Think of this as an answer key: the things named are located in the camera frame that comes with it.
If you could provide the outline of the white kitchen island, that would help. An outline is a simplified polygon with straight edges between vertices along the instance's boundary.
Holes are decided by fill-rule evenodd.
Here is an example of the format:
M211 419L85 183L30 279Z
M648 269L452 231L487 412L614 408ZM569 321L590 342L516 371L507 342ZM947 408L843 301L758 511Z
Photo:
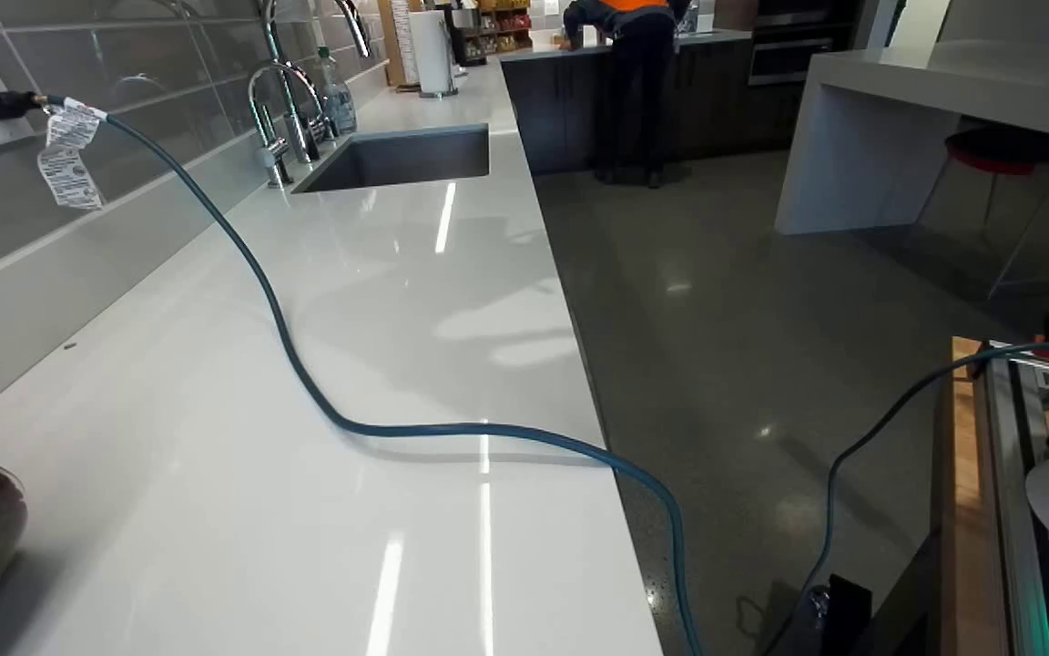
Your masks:
M1049 134L1049 46L965 38L815 54L777 229L909 224L963 117Z

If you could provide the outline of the white trash bin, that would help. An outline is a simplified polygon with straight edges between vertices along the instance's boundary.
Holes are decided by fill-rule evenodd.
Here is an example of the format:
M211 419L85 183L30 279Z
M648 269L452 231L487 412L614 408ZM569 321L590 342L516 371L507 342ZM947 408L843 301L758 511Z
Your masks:
M442 10L413 10L413 52L414 52L414 80L425 99L444 99L454 92L454 58L452 37Z

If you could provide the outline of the person in orange vest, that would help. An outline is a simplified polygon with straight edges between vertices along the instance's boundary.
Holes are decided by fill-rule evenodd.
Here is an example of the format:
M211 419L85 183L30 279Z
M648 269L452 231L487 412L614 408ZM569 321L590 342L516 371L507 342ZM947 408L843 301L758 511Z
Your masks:
M605 99L599 110L599 174L613 183L622 165L626 111L637 111L641 183L663 183L663 92L673 31L687 0L569 0L561 21L571 52L584 27L607 37Z

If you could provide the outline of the black built-in wall oven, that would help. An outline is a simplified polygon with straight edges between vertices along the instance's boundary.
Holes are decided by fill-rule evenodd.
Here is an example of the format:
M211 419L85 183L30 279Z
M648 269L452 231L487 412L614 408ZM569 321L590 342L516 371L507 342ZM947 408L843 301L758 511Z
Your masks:
M758 0L749 83L800 83L809 63L835 52L843 31L835 0Z

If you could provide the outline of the tall chrome kitchen faucet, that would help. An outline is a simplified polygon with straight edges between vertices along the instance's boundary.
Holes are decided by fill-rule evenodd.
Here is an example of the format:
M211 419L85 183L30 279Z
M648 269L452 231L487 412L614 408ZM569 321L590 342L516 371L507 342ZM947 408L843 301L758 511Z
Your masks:
M245 99L255 120L255 134L261 143L261 148L268 154L268 165L279 165L279 146L289 143L296 148L296 157L302 165L314 165L321 157L321 143L336 134L336 127L327 125L327 110L321 99L321 88L307 77L307 67L284 54L279 46L279 10L284 0L255 0L255 15L261 26L261 38L265 38L265 63L246 77ZM268 117L261 111L259 103L259 80L268 77L279 92L279 117L289 134L272 138Z

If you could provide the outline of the black power plug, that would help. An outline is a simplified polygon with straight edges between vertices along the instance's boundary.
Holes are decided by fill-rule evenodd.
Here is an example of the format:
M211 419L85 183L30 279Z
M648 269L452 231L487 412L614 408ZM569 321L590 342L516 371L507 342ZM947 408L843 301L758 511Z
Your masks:
M49 106L39 92L0 92L0 120L19 120Z

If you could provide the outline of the dark undermount sink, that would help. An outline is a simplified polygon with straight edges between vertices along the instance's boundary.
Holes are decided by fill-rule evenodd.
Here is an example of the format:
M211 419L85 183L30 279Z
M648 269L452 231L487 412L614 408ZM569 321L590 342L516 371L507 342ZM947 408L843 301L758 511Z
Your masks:
M345 138L297 191L473 177L487 171L487 127L370 129Z

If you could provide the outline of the wooden robot cart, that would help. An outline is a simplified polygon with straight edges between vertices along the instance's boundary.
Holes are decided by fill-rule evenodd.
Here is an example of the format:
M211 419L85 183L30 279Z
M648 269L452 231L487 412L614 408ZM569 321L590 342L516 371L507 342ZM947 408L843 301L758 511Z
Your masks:
M949 342L931 540L940 656L1049 656L1049 360Z

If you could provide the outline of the red stool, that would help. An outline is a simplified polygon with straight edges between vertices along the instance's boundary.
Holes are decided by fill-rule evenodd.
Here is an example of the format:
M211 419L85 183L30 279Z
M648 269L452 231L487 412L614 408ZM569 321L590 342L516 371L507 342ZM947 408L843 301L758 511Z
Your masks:
M991 177L1030 174L1038 165L1049 165L1049 134L1005 125L959 127L943 138L931 190L940 190L949 165L986 171Z

